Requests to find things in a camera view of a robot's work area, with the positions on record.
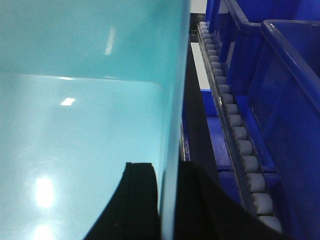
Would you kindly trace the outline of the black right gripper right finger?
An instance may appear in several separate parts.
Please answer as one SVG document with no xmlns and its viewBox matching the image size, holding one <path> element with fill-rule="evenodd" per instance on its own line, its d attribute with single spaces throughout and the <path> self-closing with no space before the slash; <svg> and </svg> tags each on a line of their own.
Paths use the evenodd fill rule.
<svg viewBox="0 0 320 240">
<path fill-rule="evenodd" d="M 174 239 L 286 240 L 234 202 L 196 162 L 178 166 Z"/>
</svg>

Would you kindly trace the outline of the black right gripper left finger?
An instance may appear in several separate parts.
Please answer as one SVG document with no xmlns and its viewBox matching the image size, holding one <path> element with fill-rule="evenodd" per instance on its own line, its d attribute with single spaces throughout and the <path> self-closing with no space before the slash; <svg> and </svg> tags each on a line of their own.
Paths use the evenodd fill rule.
<svg viewBox="0 0 320 240">
<path fill-rule="evenodd" d="M 110 201 L 86 240 L 159 240 L 158 187 L 151 163 L 127 162 Z"/>
</svg>

